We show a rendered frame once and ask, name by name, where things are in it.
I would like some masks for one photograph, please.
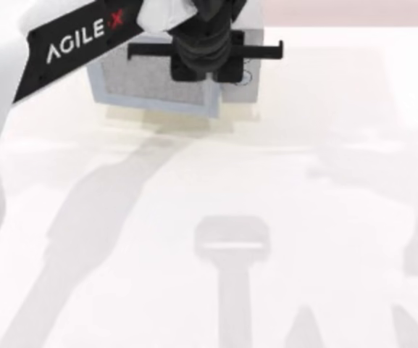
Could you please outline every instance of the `white tabletop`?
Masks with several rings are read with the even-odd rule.
[[[0,348],[418,348],[418,30],[280,38],[220,120],[12,110]]]

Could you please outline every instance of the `white table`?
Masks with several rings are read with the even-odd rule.
[[[277,39],[221,120],[12,110],[0,348],[418,348],[418,30]]]

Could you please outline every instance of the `table surface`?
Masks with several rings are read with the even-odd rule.
[[[278,39],[219,120],[12,110],[0,348],[418,348],[418,30]]]

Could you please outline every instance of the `red x logo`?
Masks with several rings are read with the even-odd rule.
[[[112,13],[112,21],[110,20],[109,22],[107,22],[107,25],[111,29],[115,29],[118,25],[122,25],[123,24],[122,15],[123,15],[123,11],[121,9],[119,9],[115,13]]]

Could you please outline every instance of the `white surface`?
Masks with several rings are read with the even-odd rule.
[[[0,348],[418,348],[418,30],[280,38],[219,121],[12,110]]]

